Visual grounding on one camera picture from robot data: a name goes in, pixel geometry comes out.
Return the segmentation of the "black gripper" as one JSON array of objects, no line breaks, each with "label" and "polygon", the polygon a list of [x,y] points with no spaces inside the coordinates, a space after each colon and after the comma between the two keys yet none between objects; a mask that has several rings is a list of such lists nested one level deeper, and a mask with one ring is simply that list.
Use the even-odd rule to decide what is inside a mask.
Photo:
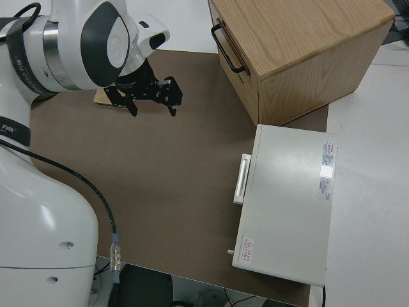
[{"label": "black gripper", "polygon": [[[114,107],[127,109],[132,116],[137,116],[138,108],[134,99],[148,91],[158,79],[149,63],[143,63],[133,72],[120,76],[114,86],[104,88],[109,102]],[[171,116],[176,116],[177,108],[181,105],[183,93],[173,76],[166,77],[157,83],[157,102],[165,105]]]}]

